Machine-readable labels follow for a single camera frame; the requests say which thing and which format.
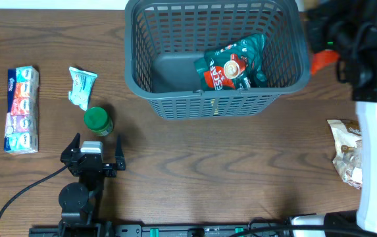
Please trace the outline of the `orange snack packet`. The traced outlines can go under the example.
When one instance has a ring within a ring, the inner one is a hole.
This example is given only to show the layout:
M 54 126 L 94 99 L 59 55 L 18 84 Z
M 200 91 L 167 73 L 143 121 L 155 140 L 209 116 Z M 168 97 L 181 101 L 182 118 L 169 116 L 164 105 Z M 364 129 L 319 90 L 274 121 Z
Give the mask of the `orange snack packet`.
M 332 50 L 323 50 L 315 53 L 311 62 L 311 75 L 314 76 L 319 70 L 335 63 L 340 58 L 339 53 Z

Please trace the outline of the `teal white wipes packet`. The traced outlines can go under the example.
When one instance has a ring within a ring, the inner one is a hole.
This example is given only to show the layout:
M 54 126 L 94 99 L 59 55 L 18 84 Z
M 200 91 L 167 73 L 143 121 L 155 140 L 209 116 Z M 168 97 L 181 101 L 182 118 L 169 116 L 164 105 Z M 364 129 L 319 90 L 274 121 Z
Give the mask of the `teal white wipes packet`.
M 69 71 L 72 77 L 72 90 L 68 92 L 68 99 L 74 105 L 86 111 L 89 105 L 91 89 L 98 75 L 72 66 L 69 67 Z

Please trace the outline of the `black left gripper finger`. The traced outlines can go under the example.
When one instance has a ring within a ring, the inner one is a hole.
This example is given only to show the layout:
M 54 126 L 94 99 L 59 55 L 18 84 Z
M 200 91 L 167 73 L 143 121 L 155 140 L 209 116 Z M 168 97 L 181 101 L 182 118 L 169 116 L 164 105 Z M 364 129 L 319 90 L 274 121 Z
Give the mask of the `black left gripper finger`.
M 123 165 L 124 164 L 124 154 L 123 154 L 123 150 L 122 150 L 122 143 L 121 143 L 120 135 L 118 135 L 118 137 L 116 139 L 116 147 L 115 147 L 114 157 L 115 157 L 117 165 Z
M 71 155 L 74 151 L 78 151 L 80 148 L 80 133 L 77 133 L 70 144 L 63 151 L 64 155 Z

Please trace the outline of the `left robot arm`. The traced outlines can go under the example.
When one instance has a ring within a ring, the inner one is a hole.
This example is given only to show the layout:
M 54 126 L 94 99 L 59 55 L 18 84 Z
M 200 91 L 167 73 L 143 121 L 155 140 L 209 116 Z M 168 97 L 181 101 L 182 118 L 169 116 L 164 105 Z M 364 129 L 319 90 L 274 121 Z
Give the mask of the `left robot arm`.
M 115 178 L 126 169 L 121 139 L 116 139 L 114 163 L 103 161 L 101 142 L 80 142 L 80 134 L 61 153 L 60 160 L 77 182 L 66 185 L 59 194 L 61 222 L 59 236 L 114 236 L 110 221 L 98 218 L 106 178 Z

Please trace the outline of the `beige brown snack bag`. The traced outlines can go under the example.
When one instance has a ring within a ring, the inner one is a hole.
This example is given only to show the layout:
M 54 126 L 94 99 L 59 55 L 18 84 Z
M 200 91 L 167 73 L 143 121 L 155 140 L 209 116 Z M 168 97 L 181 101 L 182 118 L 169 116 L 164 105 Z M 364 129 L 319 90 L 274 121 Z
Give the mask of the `beige brown snack bag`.
M 362 136 L 355 120 L 329 119 L 336 156 L 332 163 L 344 183 L 360 190 L 363 186 Z

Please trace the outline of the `green Nescafe coffee bag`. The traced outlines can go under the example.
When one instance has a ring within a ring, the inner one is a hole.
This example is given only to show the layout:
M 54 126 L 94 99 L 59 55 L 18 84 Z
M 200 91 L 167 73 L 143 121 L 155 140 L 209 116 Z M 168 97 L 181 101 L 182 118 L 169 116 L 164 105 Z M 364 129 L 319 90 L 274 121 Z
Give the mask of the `green Nescafe coffee bag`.
M 266 36 L 252 34 L 227 46 L 204 52 L 194 62 L 204 91 L 267 87 L 262 70 Z

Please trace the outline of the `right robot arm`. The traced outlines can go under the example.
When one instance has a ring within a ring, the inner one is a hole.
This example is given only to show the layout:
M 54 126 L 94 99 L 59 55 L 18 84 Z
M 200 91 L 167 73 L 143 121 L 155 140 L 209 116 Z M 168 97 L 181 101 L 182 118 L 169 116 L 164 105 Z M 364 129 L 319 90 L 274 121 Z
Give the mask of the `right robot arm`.
M 363 139 L 356 220 L 362 230 L 377 234 L 377 0 L 323 1 L 306 15 L 311 74 L 335 63 L 337 81 L 352 87 Z

